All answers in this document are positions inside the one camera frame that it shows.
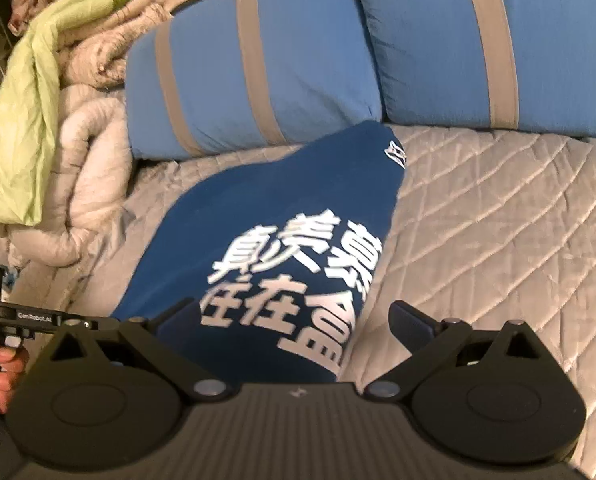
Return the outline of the person's left hand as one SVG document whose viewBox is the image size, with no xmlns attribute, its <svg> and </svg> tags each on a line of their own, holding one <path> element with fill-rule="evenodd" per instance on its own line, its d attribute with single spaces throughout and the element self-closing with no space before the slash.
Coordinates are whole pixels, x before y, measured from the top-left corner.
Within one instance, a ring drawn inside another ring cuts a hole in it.
<svg viewBox="0 0 596 480">
<path fill-rule="evenodd" d="M 0 346 L 0 414 L 7 412 L 28 361 L 29 353 L 24 347 L 15 350 Z"/>
</svg>

